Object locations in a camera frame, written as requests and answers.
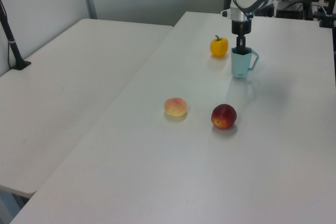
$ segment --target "white table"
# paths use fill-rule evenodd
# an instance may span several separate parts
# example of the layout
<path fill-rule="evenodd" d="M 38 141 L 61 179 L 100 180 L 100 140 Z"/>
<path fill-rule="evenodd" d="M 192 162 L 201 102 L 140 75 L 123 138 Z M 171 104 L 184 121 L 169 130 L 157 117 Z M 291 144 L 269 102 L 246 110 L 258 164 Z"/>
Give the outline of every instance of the white table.
<path fill-rule="evenodd" d="M 84 19 L 0 78 L 0 189 L 31 197 L 172 27 Z"/>
<path fill-rule="evenodd" d="M 233 79 L 230 20 L 186 13 L 102 117 L 35 193 L 20 223 L 334 223 L 336 91 L 331 30 L 255 17 L 260 54 Z M 184 120 L 163 113 L 188 103 Z M 235 126 L 214 128 L 221 103 Z"/>

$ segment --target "cup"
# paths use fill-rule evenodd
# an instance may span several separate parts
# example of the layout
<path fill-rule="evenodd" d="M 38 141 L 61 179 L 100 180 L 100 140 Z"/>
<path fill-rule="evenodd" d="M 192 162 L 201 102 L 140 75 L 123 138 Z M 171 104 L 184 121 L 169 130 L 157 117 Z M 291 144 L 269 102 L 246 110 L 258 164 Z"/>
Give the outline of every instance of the cup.
<path fill-rule="evenodd" d="M 251 58 L 252 55 L 256 56 L 252 67 L 250 68 Z M 237 52 L 237 48 L 232 48 L 231 50 L 232 56 L 232 66 L 231 66 L 231 73 L 234 77 L 246 77 L 248 71 L 252 71 L 258 60 L 259 54 L 253 51 L 252 48 L 245 47 L 243 52 Z"/>

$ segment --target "yellow peach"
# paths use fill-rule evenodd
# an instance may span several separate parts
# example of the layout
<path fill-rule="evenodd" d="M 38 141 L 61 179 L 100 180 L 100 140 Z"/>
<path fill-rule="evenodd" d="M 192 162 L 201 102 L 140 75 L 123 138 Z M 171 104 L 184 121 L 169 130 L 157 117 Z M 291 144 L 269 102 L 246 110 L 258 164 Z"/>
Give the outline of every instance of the yellow peach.
<path fill-rule="evenodd" d="M 173 117 L 183 116 L 187 110 L 187 103 L 181 98 L 170 98 L 164 103 L 164 111 Z"/>

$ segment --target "red peach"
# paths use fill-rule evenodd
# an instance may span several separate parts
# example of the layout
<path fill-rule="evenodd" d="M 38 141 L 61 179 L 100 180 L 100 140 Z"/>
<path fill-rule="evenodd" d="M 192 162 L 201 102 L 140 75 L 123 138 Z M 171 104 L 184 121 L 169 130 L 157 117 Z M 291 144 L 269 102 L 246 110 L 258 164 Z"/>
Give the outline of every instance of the red peach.
<path fill-rule="evenodd" d="M 234 125 L 237 119 L 237 112 L 228 104 L 218 105 L 211 115 L 211 121 L 215 127 L 224 130 Z"/>

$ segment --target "yellow bell pepper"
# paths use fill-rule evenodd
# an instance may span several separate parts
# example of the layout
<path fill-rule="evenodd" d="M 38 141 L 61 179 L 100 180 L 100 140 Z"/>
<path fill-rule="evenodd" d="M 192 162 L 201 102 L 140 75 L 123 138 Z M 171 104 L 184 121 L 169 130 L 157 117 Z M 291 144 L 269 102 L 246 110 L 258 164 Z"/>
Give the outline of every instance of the yellow bell pepper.
<path fill-rule="evenodd" d="M 211 41 L 210 51 L 213 56 L 222 57 L 226 54 L 227 49 L 229 47 L 229 43 L 227 39 L 224 37 L 219 38 L 217 35 L 216 37 L 217 37 L 216 39 Z"/>

